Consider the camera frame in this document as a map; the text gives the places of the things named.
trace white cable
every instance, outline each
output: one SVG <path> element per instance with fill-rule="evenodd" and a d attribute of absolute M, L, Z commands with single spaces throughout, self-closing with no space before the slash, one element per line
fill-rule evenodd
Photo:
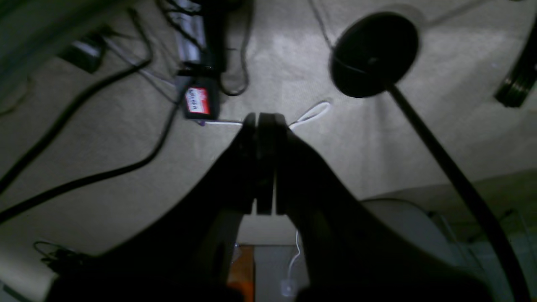
<path fill-rule="evenodd" d="M 291 269 L 293 268 L 293 264 L 295 263 L 296 259 L 300 257 L 300 255 L 302 254 L 302 252 L 300 251 L 300 246 L 299 246 L 299 230 L 296 230 L 295 243 L 296 243 L 296 250 L 298 252 L 296 253 L 296 255 L 293 256 L 293 258 L 291 259 L 291 262 L 289 263 L 289 268 L 287 269 L 288 280 L 291 279 Z"/>
<path fill-rule="evenodd" d="M 112 41 L 111 39 L 107 37 L 103 37 L 103 39 L 108 45 L 108 47 L 114 50 L 118 54 L 118 56 L 120 56 L 123 60 L 127 61 L 128 63 L 132 65 L 136 64 L 136 60 L 134 60 L 130 55 L 128 55 L 127 51 L 123 49 L 123 47 L 119 46 L 117 43 L 115 43 L 114 41 Z M 140 72 L 147 76 L 153 77 L 159 81 L 162 81 L 163 83 L 167 84 L 170 87 L 175 88 L 175 84 L 172 81 L 166 79 L 164 76 L 154 72 L 153 70 L 149 68 L 143 68 L 140 70 Z"/>
<path fill-rule="evenodd" d="M 299 117 L 296 121 L 290 123 L 289 129 L 293 130 L 294 128 L 300 125 L 309 123 L 313 120 L 320 118 L 321 116 L 325 115 L 330 110 L 330 107 L 332 107 L 332 104 L 328 100 L 323 100 L 315 104 L 308 111 L 306 111 L 301 117 Z M 242 126 L 242 122 L 231 121 L 231 120 L 205 121 L 205 124 Z"/>

